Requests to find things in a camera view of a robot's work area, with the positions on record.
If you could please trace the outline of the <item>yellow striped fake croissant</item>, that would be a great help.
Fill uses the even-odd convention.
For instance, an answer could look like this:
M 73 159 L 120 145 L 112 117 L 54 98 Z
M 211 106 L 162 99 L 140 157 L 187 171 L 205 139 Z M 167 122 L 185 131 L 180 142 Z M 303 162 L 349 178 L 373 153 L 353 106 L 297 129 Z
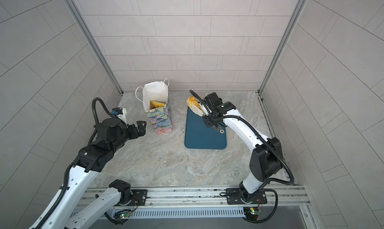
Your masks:
M 155 109 L 155 108 L 160 108 L 160 107 L 166 106 L 165 103 L 154 101 L 154 100 L 151 100 L 150 104 L 151 104 L 151 109 Z

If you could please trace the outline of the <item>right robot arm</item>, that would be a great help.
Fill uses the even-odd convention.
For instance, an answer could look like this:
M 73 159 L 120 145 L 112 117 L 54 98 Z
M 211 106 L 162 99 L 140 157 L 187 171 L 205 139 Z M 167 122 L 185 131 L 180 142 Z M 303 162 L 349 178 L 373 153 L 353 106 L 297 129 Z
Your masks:
M 239 184 L 239 195 L 245 203 L 254 202 L 271 182 L 291 185 L 292 173 L 283 159 L 281 142 L 257 131 L 231 102 L 223 102 L 211 93 L 200 100 L 203 121 L 207 127 L 223 124 L 232 129 L 251 151 L 250 173 Z

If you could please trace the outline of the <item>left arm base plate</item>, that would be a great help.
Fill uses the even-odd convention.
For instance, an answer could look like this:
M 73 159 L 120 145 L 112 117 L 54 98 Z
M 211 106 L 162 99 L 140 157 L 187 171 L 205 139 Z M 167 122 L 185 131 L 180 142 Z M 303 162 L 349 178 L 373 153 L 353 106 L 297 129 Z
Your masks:
M 130 190 L 121 193 L 119 206 L 137 207 L 144 206 L 147 199 L 147 190 Z

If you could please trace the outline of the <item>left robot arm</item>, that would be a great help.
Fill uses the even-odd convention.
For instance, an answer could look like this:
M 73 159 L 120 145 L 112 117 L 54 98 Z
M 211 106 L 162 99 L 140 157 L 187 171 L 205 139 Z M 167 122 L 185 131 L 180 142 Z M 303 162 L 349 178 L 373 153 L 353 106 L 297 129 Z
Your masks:
M 88 229 L 115 205 L 138 205 L 131 185 L 115 180 L 95 201 L 72 215 L 86 189 L 105 165 L 128 140 L 146 134 L 145 121 L 126 125 L 119 118 L 108 118 L 96 125 L 97 139 L 82 148 L 66 169 L 63 185 L 44 212 L 31 226 L 33 229 Z

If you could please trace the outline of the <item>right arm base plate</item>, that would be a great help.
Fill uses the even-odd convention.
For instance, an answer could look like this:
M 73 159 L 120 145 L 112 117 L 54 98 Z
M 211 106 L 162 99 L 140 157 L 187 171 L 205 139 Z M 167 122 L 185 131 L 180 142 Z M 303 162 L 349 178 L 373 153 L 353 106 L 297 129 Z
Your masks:
M 264 191 L 258 191 L 251 195 L 250 199 L 242 198 L 239 188 L 227 188 L 221 197 L 226 197 L 228 205 L 264 205 L 267 204 L 267 198 Z

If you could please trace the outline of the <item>floral paper bag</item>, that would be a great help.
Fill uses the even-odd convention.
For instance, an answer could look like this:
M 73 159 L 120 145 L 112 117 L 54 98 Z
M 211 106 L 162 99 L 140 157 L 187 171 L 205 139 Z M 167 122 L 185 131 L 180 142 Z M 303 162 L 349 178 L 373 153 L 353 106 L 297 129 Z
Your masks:
M 163 81 L 148 83 L 144 87 L 140 86 L 135 90 L 136 99 L 143 104 L 144 111 L 157 135 L 173 130 L 169 105 L 169 84 L 170 81 L 166 78 Z M 165 103 L 166 106 L 151 109 L 151 100 Z

